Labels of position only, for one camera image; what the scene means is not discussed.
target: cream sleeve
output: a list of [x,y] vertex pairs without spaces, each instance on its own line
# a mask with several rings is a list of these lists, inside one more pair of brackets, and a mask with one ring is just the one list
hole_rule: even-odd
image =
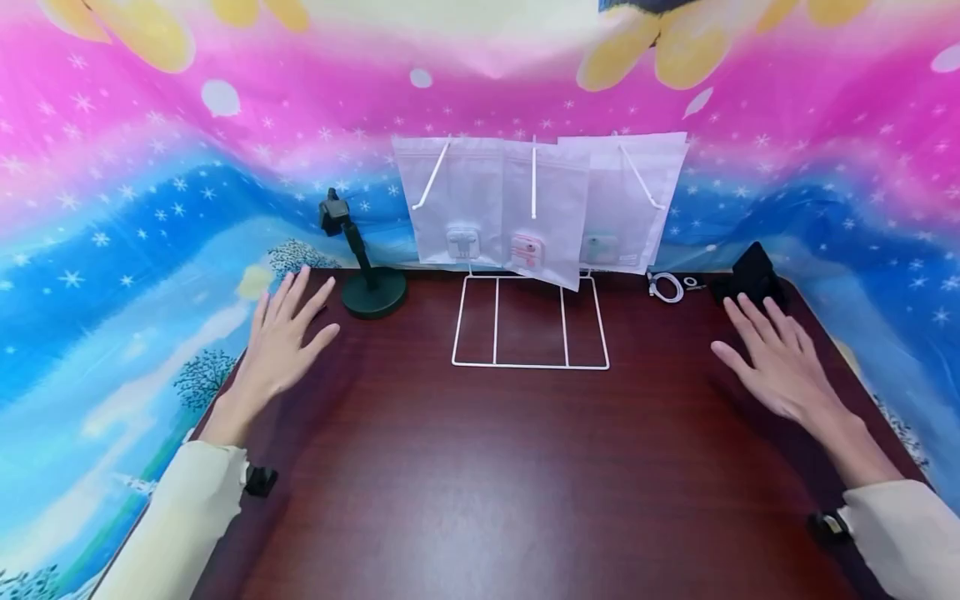
[[188,600],[240,513],[246,471],[246,450],[204,442],[181,446],[94,600]]
[[892,481],[850,490],[840,517],[888,594],[960,598],[960,519],[926,485]]

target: white bag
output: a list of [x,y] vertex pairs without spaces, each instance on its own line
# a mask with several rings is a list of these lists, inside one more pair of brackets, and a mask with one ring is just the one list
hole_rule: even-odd
[[[430,193],[414,208],[447,144]],[[394,155],[420,262],[503,264],[503,140],[394,138]]]
[[589,166],[586,151],[504,142],[505,269],[574,292],[580,288],[580,243],[587,217]]
[[[581,267],[643,275],[657,258],[677,179],[689,145],[686,134],[562,137],[563,147],[591,150]],[[620,146],[626,149],[656,204],[651,204]]]

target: right hand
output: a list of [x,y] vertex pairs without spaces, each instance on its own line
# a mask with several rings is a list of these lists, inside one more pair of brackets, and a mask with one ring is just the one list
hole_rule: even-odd
[[772,324],[746,294],[737,299],[739,307],[724,298],[724,308],[754,365],[723,342],[713,342],[710,349],[747,390],[775,414],[807,429],[823,418],[846,416],[849,411],[827,381],[813,340],[800,324],[784,316],[773,299],[763,299]]

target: fabric backdrop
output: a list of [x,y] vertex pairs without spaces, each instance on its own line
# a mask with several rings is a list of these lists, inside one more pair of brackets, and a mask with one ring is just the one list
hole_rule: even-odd
[[5,3],[0,598],[88,595],[257,295],[351,264],[328,186],[416,261],[392,135],[689,132],[654,270],[760,240],[960,509],[958,32],[946,0]]

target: wooden desk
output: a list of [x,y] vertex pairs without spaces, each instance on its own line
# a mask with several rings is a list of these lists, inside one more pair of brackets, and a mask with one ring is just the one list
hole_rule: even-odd
[[[714,358],[709,342],[735,334],[707,290],[668,305],[600,275],[611,369],[517,371],[450,365],[461,281],[410,274],[394,316],[359,322],[334,301],[314,323],[341,339],[251,441],[280,481],[244,499],[194,598],[885,597],[855,549],[807,534],[842,484]],[[556,288],[518,284],[501,290],[501,352],[556,358]],[[787,287],[841,397],[920,478]],[[492,288],[473,291],[462,344],[487,360]],[[571,359],[589,360],[592,296],[566,299]]]

